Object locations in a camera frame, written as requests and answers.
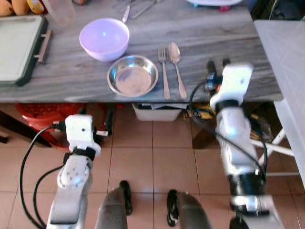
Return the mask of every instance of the stainless steel bowl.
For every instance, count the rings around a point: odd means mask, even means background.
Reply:
[[[124,56],[107,73],[108,85],[117,94],[138,97],[150,92],[158,82],[156,65],[143,56]]]

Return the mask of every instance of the plastic bowl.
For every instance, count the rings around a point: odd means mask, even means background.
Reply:
[[[80,33],[83,49],[94,59],[110,62],[121,57],[128,47],[127,26],[113,18],[102,18],[87,24]]]

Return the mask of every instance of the wooden table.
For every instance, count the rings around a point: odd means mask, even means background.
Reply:
[[[75,6],[73,25],[54,23],[51,48],[45,65],[37,64],[31,81],[23,87],[1,87],[0,102],[187,102],[181,99],[174,67],[167,63],[171,99],[164,100],[162,67],[157,48],[175,42],[181,48],[180,72],[188,95],[206,78],[206,64],[215,60],[221,71],[222,59],[254,65],[245,99],[247,101],[281,100],[282,94],[245,5],[220,13],[218,8],[195,8],[184,0],[165,0],[136,20],[128,20],[131,33],[126,55],[139,54],[156,63],[159,81],[152,92],[139,98],[116,95],[107,85],[106,73],[111,63],[88,56],[79,44],[84,25],[98,18],[121,19],[127,0],[92,0],[87,6]],[[209,101],[200,92],[198,101]]]

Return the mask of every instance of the fork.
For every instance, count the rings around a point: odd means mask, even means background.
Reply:
[[[159,48],[158,49],[158,58],[159,62],[162,63],[162,68],[163,68],[163,87],[164,87],[164,98],[169,99],[170,98],[170,89],[168,87],[168,82],[167,82],[167,74],[166,74],[166,68],[165,68],[165,63],[166,63],[166,49],[165,48]]]

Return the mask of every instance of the trouser leg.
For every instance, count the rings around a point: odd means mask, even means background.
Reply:
[[[124,191],[120,187],[105,197],[99,209],[95,229],[127,229]]]
[[[198,200],[186,193],[177,193],[180,229],[212,229]]]

